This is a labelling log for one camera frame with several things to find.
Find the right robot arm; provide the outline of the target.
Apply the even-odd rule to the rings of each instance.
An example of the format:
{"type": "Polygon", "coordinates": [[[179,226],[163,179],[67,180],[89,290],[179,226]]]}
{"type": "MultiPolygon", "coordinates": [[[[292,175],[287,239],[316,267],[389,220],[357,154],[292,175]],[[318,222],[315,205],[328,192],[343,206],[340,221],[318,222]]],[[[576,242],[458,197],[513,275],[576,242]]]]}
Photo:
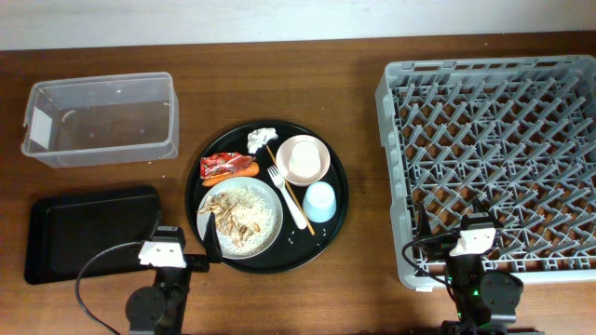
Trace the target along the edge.
{"type": "Polygon", "coordinates": [[[445,262],[441,283],[458,313],[456,321],[441,323],[440,333],[506,334],[517,319],[523,282],[500,270],[486,270],[482,264],[482,257],[496,247],[503,224],[476,198],[460,226],[444,234],[432,233],[423,205],[418,206],[417,224],[413,246],[429,259],[445,262]]]}

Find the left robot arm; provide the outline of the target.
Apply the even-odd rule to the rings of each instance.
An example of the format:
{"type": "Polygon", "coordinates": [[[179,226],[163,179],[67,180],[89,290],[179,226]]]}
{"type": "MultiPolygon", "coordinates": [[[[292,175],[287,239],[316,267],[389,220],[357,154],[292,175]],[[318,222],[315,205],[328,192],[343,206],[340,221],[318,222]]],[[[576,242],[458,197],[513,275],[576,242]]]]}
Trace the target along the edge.
{"type": "Polygon", "coordinates": [[[211,264],[223,260],[213,214],[208,216],[205,241],[204,254],[186,254],[182,228],[158,225],[142,242],[140,264],[154,269],[156,276],[153,285],[135,290],[127,301],[131,334],[182,332],[192,274],[206,273],[211,264]]]}

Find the pile of white rice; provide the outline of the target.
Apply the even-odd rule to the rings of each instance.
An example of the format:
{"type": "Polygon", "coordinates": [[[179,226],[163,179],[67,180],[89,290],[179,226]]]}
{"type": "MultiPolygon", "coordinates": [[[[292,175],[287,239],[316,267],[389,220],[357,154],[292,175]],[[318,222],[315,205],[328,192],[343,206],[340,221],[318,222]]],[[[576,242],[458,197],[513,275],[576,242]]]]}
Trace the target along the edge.
{"type": "Polygon", "coordinates": [[[260,251],[276,226],[276,213],[246,186],[217,194],[215,208],[218,238],[228,256],[248,257],[260,251]]]}

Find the white tissue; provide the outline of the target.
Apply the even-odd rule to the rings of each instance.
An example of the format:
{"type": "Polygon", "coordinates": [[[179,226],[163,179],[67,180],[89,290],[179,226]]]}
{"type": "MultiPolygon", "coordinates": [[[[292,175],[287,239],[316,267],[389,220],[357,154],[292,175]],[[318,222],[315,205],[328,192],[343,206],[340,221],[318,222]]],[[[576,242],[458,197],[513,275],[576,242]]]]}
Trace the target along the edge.
{"type": "Polygon", "coordinates": [[[262,127],[253,130],[247,137],[248,153],[256,154],[260,148],[266,146],[271,140],[276,140],[277,138],[277,131],[273,127],[262,127]]]}

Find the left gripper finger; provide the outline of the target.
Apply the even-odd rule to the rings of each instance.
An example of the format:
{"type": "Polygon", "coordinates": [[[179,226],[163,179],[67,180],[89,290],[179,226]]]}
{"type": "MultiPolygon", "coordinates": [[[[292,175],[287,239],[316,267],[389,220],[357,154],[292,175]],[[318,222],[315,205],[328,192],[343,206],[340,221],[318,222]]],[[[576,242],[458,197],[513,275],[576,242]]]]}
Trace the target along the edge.
{"type": "Polygon", "coordinates": [[[160,209],[158,209],[155,214],[155,221],[150,225],[150,227],[147,230],[147,239],[148,240],[153,239],[153,236],[157,230],[157,227],[162,223],[162,219],[163,219],[162,212],[160,209]]]}
{"type": "Polygon", "coordinates": [[[203,237],[203,247],[210,263],[221,263],[223,252],[217,235],[216,217],[214,213],[209,215],[203,237]]]}

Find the grey plate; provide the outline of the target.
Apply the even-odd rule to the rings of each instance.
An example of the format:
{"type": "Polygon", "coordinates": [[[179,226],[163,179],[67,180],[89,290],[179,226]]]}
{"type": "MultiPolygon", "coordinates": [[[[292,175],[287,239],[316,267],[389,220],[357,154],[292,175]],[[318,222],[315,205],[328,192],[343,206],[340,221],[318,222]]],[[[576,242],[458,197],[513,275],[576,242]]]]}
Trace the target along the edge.
{"type": "Polygon", "coordinates": [[[196,227],[206,235],[210,216],[223,256],[245,260],[268,249],[283,224],[283,206],[265,182],[250,177],[222,181],[208,189],[196,209],[196,227]]]}

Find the orange carrot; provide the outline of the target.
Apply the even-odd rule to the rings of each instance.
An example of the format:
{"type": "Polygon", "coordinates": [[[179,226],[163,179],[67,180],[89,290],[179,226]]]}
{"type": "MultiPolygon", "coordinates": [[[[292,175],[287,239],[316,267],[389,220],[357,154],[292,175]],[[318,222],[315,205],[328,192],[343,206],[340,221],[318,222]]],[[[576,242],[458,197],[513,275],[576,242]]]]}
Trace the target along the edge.
{"type": "Polygon", "coordinates": [[[226,174],[226,175],[222,175],[222,176],[218,176],[218,177],[214,177],[214,178],[210,178],[210,179],[205,179],[202,182],[202,185],[204,187],[212,187],[222,181],[226,181],[226,180],[236,178],[236,177],[254,177],[259,172],[260,172],[260,168],[259,168],[258,164],[256,162],[252,162],[246,168],[240,170],[239,172],[226,174]]]}

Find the peanut shells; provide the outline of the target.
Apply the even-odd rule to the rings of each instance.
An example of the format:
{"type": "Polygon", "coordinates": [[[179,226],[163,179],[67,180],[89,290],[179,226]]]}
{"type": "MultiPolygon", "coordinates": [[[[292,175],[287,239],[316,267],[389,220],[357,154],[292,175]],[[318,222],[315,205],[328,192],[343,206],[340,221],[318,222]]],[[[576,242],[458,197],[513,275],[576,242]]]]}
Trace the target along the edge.
{"type": "Polygon", "coordinates": [[[252,203],[238,199],[230,193],[207,196],[198,214],[214,213],[217,230],[227,236],[237,248],[242,248],[254,235],[262,230],[257,222],[257,207],[252,203]]]}

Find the red snack wrapper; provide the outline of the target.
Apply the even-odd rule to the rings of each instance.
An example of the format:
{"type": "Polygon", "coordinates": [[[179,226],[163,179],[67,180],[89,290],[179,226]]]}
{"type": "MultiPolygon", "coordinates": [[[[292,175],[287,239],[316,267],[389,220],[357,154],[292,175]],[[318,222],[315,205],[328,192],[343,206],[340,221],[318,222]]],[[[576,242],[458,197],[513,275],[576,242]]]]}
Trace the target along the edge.
{"type": "Polygon", "coordinates": [[[240,153],[217,153],[200,159],[200,178],[212,179],[239,172],[255,160],[254,156],[240,153]]]}

